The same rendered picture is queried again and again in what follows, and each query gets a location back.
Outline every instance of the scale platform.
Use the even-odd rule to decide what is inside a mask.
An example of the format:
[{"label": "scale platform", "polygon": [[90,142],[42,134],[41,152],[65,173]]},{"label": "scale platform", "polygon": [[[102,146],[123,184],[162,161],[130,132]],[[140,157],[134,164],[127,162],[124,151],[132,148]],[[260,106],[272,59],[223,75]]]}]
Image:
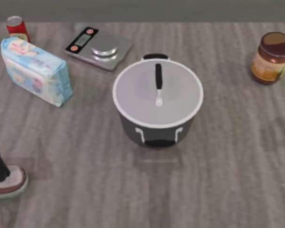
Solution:
[{"label": "scale platform", "polygon": [[65,53],[112,71],[125,58],[132,45],[127,39],[86,27],[67,45]]}]

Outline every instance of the glass jar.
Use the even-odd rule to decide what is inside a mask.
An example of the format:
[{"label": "glass jar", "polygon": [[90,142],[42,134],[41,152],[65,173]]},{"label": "glass jar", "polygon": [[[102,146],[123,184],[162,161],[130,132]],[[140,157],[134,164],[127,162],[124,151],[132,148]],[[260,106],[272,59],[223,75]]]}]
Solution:
[{"label": "glass jar", "polygon": [[277,82],[285,72],[285,34],[266,33],[259,44],[253,59],[252,77],[264,85]]}]

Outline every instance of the cooking pot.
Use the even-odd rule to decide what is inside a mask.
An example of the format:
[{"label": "cooking pot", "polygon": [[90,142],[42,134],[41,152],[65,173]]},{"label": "cooking pot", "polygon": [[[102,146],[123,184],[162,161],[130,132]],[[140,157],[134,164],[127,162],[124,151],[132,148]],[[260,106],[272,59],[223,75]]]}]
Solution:
[{"label": "cooking pot", "polygon": [[186,136],[203,102],[203,87],[186,66],[148,54],[117,76],[113,100],[131,140],[162,148]]}]

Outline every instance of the kitchen scale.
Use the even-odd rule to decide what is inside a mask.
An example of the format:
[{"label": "kitchen scale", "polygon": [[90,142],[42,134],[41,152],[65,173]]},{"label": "kitchen scale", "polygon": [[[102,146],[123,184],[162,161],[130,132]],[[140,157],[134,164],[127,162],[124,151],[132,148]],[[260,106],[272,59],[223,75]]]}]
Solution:
[{"label": "kitchen scale", "polygon": [[132,42],[95,28],[86,27],[65,48],[65,53],[106,70],[114,70],[125,58]]}]

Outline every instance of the jar lid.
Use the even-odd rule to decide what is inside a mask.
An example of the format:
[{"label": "jar lid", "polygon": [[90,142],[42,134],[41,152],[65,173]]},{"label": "jar lid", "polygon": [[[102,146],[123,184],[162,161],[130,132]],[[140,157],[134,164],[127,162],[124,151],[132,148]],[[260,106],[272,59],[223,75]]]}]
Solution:
[{"label": "jar lid", "polygon": [[282,32],[266,33],[261,39],[261,48],[269,54],[285,57],[285,34]]},{"label": "jar lid", "polygon": [[184,65],[166,59],[147,59],[119,74],[113,86],[113,99],[118,111],[133,123],[169,128],[196,114],[203,101],[203,87]]}]

